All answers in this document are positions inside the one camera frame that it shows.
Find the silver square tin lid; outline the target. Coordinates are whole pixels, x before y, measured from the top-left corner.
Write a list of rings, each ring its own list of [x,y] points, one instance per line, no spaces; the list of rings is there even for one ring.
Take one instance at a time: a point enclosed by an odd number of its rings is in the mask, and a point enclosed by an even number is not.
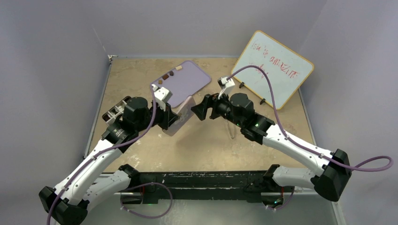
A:
[[[177,108],[176,114],[178,115],[178,119],[173,122],[173,124],[170,125],[167,130],[163,129],[163,133],[169,136],[175,135],[194,115],[194,113],[191,111],[191,108],[195,105],[196,103],[193,96],[188,96],[187,99],[184,100]]]

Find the metal tongs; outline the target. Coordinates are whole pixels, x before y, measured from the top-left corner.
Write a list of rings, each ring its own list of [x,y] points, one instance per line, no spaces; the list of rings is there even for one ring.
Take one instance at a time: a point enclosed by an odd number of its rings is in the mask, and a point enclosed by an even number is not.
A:
[[[237,133],[236,126],[228,120],[225,120],[225,126],[230,139],[231,140],[235,139]]]

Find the pink divided chocolate tin box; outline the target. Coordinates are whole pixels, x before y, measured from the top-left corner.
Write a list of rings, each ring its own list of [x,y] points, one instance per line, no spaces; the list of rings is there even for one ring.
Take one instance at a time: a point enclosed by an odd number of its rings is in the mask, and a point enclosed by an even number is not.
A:
[[[130,96],[124,97],[121,101],[119,101],[116,105],[111,107],[108,111],[106,111],[101,118],[107,125],[111,125],[116,120],[116,117],[122,115],[124,112],[124,108],[127,105],[127,102],[131,99]]]

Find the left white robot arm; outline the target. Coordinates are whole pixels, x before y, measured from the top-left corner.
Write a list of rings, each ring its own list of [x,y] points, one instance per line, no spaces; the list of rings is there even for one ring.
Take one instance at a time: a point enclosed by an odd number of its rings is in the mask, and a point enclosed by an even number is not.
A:
[[[151,104],[142,97],[125,97],[106,116],[108,127],[91,153],[55,187],[46,186],[40,191],[47,224],[56,221],[79,225],[95,206],[114,193],[138,190],[143,194],[149,186],[157,186],[155,181],[142,183],[140,173],[128,164],[103,181],[97,178],[150,128],[168,130],[178,120],[170,104],[159,97]]]

